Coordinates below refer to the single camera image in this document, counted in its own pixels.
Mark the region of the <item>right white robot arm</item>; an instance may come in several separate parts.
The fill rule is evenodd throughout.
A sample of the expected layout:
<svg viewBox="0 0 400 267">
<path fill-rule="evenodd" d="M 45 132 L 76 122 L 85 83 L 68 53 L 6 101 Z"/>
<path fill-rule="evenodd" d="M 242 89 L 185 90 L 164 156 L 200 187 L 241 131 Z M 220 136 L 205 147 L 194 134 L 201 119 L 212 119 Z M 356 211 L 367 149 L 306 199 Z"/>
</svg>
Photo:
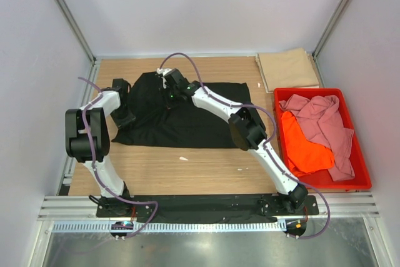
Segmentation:
<svg viewBox="0 0 400 267">
<path fill-rule="evenodd" d="M 170 92 L 171 98 L 189 102 L 228 124 L 234 144 L 253 155 L 272 179 L 285 212 L 296 214 L 303 209 L 308 195 L 307 188 L 273 150 L 257 106 L 231 101 L 197 81 L 189 83 L 181 80 L 177 83 L 164 79 L 162 83 L 163 88 Z"/>
</svg>

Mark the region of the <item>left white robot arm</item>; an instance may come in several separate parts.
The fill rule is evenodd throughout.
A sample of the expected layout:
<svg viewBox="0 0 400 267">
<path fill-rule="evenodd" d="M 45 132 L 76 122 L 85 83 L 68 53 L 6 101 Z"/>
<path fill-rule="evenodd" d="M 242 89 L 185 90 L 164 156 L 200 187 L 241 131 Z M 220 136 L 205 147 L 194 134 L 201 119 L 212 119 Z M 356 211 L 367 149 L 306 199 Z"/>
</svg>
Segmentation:
<svg viewBox="0 0 400 267">
<path fill-rule="evenodd" d="M 127 216 L 134 206 L 125 182 L 109 157 L 111 140 L 106 118 L 121 113 L 121 92 L 105 89 L 90 102 L 65 112 L 66 153 L 83 164 L 95 179 L 101 196 L 90 197 L 100 209 Z"/>
</svg>

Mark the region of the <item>black t-shirt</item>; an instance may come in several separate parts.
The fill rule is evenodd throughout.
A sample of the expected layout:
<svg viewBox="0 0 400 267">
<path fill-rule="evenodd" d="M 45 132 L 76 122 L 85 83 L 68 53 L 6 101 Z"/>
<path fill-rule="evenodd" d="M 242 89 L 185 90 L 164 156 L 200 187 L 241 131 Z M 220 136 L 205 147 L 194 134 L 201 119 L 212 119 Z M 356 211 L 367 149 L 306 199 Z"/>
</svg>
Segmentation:
<svg viewBox="0 0 400 267">
<path fill-rule="evenodd" d="M 114 143 L 169 148 L 236 148 L 227 122 L 190 103 L 174 100 L 155 72 L 143 73 L 127 96 L 136 117 Z"/>
</svg>

